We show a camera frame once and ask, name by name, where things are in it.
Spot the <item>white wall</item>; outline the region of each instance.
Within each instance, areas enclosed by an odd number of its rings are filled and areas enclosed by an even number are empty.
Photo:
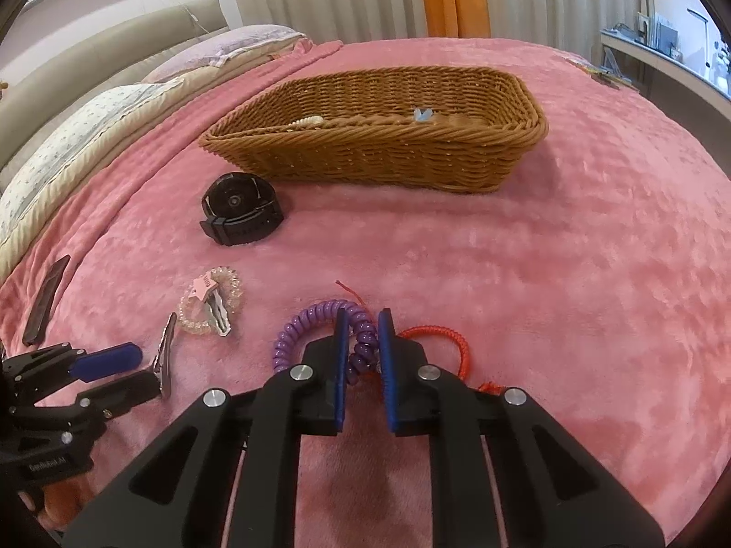
[[[63,50],[120,22],[191,0],[46,0],[21,14],[0,43],[0,80],[17,84]],[[236,0],[221,0],[231,28]]]
[[[705,64],[705,30],[703,23],[689,14],[688,8],[703,14],[710,20],[708,11],[700,0],[655,0],[655,11],[675,25],[679,46],[683,52],[683,63],[703,75]],[[713,53],[714,42],[721,41],[721,32],[714,21],[708,22],[708,40]]]

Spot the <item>brown woven basket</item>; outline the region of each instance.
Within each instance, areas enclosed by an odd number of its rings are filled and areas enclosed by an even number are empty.
[[[431,108],[432,119],[414,120]],[[321,116],[318,125],[292,125]],[[548,133],[517,76],[490,68],[403,67],[291,80],[223,117],[206,150],[270,179],[498,188]]]

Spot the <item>alligator clip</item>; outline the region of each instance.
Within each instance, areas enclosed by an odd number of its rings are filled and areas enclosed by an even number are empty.
[[[216,333],[219,336],[228,336],[231,333],[231,322],[221,293],[218,292],[218,283],[211,278],[211,271],[193,280],[193,290],[189,298],[193,297],[206,305],[208,323]]]
[[[170,396],[170,346],[173,343],[175,323],[177,321],[178,313],[171,313],[169,318],[167,318],[165,329],[162,330],[162,339],[157,349],[157,355],[148,367],[160,382],[160,397],[163,400],[166,400]]]

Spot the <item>purple coiled hair tie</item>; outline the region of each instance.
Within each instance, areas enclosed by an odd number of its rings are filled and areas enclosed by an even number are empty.
[[[376,350],[378,349],[376,326],[368,317],[366,310],[359,304],[344,299],[332,299],[307,307],[284,326],[274,344],[274,373],[280,373],[291,367],[292,352],[297,341],[305,332],[313,327],[333,323],[340,309],[345,309],[348,314],[348,325],[357,340],[353,354],[348,357],[346,379],[350,385],[353,385],[357,382],[358,375],[369,371],[376,364]]]

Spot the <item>pillow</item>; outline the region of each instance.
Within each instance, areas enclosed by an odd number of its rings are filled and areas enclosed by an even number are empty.
[[[222,32],[223,30],[212,32],[211,37],[218,36]],[[147,76],[152,70],[157,68],[161,63],[166,62],[181,51],[188,49],[191,45],[195,45],[200,42],[201,38],[199,37],[189,39],[184,43],[178,43],[178,45],[174,45],[169,49],[151,55],[145,60],[134,63],[129,67],[118,71],[114,76],[111,76],[111,78],[106,79],[98,86],[92,88],[88,93],[79,97],[54,118],[48,120],[44,126],[42,126],[21,148],[17,150],[17,152],[12,156],[12,158],[10,158],[10,160],[7,161],[7,164],[0,171],[0,193],[2,193],[2,190],[8,186],[8,184],[12,181],[12,178],[33,155],[33,153],[38,150],[38,146],[43,144],[43,142],[48,139],[58,126],[71,117],[92,98],[113,87],[140,82],[140,80]],[[15,99],[12,96],[9,96],[7,103],[12,105],[14,102]]]
[[[303,37],[288,26],[251,25],[207,39],[178,53],[153,70],[143,82],[164,82],[185,72],[213,65],[222,67],[228,60],[261,47],[289,44]]]
[[[30,205],[21,212],[21,217],[11,227],[10,234],[4,239],[0,239],[0,284],[5,282],[5,279],[18,265],[30,249],[34,239],[41,233],[61,204],[82,188],[94,174],[108,166],[130,144],[158,126],[190,100],[209,89],[265,64],[273,58],[290,53],[303,54],[311,48],[312,42],[307,38],[299,38],[296,42],[286,46],[271,43],[267,47],[239,55],[223,68],[206,66],[186,72],[183,76],[174,78],[165,84],[146,84],[145,87],[155,87],[148,92],[158,93],[158,96],[151,96],[146,102],[140,102],[138,107],[124,114],[98,137],[93,138],[74,159],[65,163],[61,171],[54,175],[37,195],[33,196]],[[17,181],[21,179],[23,178],[16,179],[16,185],[13,186],[16,194],[12,192],[10,194],[16,198],[22,195],[22,192],[18,193],[17,190]],[[3,196],[0,198],[0,206],[4,206],[9,201],[10,199],[5,199]],[[0,211],[0,222],[3,220]]]
[[[182,82],[182,79],[175,79],[165,84],[112,88],[91,99],[56,128],[16,173],[0,197],[0,245],[7,241],[41,191],[83,149],[123,117]]]

